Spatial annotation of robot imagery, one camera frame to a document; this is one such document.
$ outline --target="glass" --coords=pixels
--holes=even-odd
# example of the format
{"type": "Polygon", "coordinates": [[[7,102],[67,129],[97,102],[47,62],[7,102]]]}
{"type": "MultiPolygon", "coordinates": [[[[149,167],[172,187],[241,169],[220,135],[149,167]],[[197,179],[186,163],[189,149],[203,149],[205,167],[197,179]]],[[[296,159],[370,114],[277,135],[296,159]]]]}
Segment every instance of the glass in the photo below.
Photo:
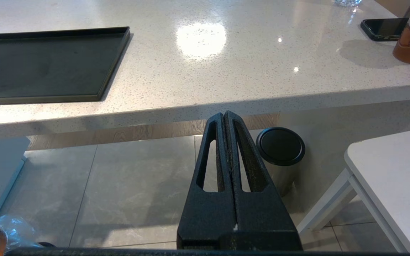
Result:
{"type": "Polygon", "coordinates": [[[362,0],[335,0],[335,3],[340,6],[352,7],[358,5],[362,0]]]}

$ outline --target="trash can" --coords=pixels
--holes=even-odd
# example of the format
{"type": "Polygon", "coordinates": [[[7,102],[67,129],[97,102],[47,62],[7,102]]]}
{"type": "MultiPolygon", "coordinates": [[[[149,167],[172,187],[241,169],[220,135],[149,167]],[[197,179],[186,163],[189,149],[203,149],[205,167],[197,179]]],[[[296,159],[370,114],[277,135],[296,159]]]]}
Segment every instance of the trash can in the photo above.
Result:
{"type": "Polygon", "coordinates": [[[271,127],[259,133],[256,146],[278,193],[285,196],[298,172],[297,163],[305,155],[305,143],[292,130],[271,127]]]}

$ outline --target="wooden floor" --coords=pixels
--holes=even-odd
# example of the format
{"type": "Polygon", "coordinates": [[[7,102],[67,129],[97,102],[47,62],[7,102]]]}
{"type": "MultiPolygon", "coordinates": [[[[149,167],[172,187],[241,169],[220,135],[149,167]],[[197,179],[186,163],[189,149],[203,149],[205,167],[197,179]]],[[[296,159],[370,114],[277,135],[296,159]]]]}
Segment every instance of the wooden floor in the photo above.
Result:
{"type": "MultiPolygon", "coordinates": [[[[278,113],[243,117],[249,130],[264,129],[278,124],[278,113]]],[[[194,120],[167,124],[130,126],[123,128],[56,133],[28,136],[28,150],[59,149],[124,141],[172,138],[203,134],[206,120],[194,120]]]]}

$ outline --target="white table leg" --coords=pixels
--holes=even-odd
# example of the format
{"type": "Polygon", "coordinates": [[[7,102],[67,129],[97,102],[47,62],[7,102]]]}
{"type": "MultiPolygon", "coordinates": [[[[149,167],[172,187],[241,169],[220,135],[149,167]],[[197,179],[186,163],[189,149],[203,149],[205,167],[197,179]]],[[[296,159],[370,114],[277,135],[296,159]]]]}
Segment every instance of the white table leg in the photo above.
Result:
{"type": "Polygon", "coordinates": [[[317,230],[329,222],[348,202],[356,192],[349,183],[352,173],[346,168],[340,173],[324,195],[306,214],[296,229],[301,235],[307,229],[317,230]]]}
{"type": "Polygon", "coordinates": [[[407,250],[405,248],[405,246],[403,245],[401,240],[397,237],[397,235],[395,235],[395,232],[392,230],[390,225],[387,223],[385,218],[382,216],[381,212],[377,209],[376,205],[371,200],[371,198],[368,196],[368,194],[363,189],[360,182],[355,178],[355,176],[350,177],[349,182],[352,185],[353,189],[358,193],[358,196],[360,196],[360,198],[362,199],[366,208],[368,208],[368,211],[371,213],[371,215],[374,217],[376,222],[379,224],[382,231],[384,231],[385,235],[387,235],[387,238],[389,238],[390,242],[392,242],[397,252],[410,252],[410,250],[407,250]]]}

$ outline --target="black lid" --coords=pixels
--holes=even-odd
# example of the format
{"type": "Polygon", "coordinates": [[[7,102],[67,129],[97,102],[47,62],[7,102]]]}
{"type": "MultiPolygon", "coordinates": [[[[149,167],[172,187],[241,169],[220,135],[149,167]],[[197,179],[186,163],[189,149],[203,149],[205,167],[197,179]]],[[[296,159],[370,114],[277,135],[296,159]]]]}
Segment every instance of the black lid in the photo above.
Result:
{"type": "Polygon", "coordinates": [[[289,166],[300,162],[305,144],[298,134],[282,127],[267,128],[257,136],[256,146],[270,164],[289,166]]]}

